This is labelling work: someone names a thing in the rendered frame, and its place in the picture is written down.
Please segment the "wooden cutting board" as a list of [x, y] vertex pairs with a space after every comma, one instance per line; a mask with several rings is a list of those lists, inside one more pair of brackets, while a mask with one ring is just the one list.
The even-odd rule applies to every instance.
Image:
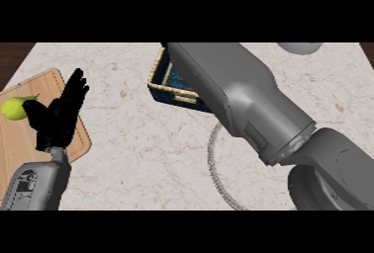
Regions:
[[[19, 84], [0, 92], [0, 108], [2, 102], [11, 97], [38, 96], [38, 102], [47, 106], [62, 95], [65, 82], [60, 71], [50, 68]], [[48, 161], [48, 153], [35, 149], [36, 132], [29, 127], [26, 119], [7, 120], [0, 110], [0, 204], [16, 169], [28, 162]]]

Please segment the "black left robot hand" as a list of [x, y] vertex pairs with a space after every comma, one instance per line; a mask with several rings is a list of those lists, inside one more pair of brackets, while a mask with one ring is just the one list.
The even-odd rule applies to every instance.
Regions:
[[45, 107], [38, 101], [26, 100], [22, 104], [29, 126], [36, 131], [38, 151], [51, 147], [69, 146], [78, 111], [88, 91], [82, 70], [76, 68], [63, 86], [62, 95]]

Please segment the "pale grey rounded object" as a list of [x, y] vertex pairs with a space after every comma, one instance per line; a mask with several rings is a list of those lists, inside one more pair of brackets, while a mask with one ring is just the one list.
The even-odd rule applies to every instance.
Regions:
[[307, 55], [317, 51], [320, 42], [279, 42], [277, 46], [289, 53]]

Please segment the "dark blue wicker basket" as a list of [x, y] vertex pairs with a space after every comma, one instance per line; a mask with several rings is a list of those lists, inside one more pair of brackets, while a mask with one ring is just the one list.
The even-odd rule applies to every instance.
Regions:
[[147, 89], [153, 100], [159, 103], [208, 113], [209, 109], [193, 89], [183, 81], [172, 66], [168, 52], [159, 49], [153, 62]]

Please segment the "green pear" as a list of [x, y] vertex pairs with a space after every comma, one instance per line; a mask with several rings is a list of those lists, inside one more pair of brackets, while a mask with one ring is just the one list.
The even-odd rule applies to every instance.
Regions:
[[1, 104], [1, 115], [10, 121], [22, 120], [26, 117], [26, 113], [23, 110], [23, 103], [28, 100], [38, 100], [36, 95], [31, 95], [26, 97], [11, 97]]

